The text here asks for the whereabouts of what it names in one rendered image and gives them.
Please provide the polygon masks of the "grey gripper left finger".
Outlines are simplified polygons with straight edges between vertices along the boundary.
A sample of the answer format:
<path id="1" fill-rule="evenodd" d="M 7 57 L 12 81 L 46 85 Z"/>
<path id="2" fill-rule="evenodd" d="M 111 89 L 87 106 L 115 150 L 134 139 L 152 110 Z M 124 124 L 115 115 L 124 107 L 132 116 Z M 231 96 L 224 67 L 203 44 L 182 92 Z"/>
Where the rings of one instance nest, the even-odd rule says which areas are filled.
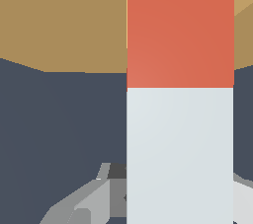
<path id="1" fill-rule="evenodd" d="M 127 165 L 102 163 L 95 180 L 46 213 L 40 224 L 107 224 L 127 217 Z"/>

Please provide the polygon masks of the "red and white peg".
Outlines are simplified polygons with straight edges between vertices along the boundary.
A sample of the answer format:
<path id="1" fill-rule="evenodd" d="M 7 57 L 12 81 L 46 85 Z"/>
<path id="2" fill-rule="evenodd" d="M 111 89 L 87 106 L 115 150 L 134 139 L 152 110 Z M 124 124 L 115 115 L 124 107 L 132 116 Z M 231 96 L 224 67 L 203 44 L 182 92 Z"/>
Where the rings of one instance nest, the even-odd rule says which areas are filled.
<path id="1" fill-rule="evenodd" d="M 233 223 L 233 0 L 127 1 L 127 224 Z"/>

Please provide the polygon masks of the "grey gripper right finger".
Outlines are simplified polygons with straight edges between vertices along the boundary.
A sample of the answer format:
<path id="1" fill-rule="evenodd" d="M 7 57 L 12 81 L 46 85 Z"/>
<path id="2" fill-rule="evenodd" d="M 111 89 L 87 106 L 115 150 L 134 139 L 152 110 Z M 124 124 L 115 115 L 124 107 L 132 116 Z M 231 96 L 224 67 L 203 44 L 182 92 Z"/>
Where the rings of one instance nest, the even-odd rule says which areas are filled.
<path id="1" fill-rule="evenodd" d="M 253 182 L 233 174 L 233 221 L 253 224 Z"/>

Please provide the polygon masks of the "tan wooden box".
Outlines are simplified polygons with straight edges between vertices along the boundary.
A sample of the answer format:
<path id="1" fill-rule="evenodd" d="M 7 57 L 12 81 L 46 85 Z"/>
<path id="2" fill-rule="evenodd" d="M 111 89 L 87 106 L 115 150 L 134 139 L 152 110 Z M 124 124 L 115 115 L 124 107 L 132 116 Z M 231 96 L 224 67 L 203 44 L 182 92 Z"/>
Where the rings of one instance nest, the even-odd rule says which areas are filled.
<path id="1" fill-rule="evenodd" d="M 0 0 L 0 58 L 43 72 L 123 73 L 127 0 Z"/>

